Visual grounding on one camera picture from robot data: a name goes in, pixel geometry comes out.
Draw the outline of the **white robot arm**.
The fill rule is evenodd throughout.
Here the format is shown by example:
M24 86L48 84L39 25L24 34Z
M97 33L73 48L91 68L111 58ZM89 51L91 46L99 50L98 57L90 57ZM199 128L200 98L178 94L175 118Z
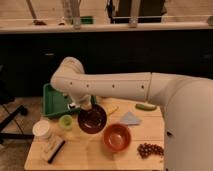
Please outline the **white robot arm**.
M79 106L92 95L148 102L164 118L164 171L213 171L213 80L163 73L89 75L65 58L51 86Z

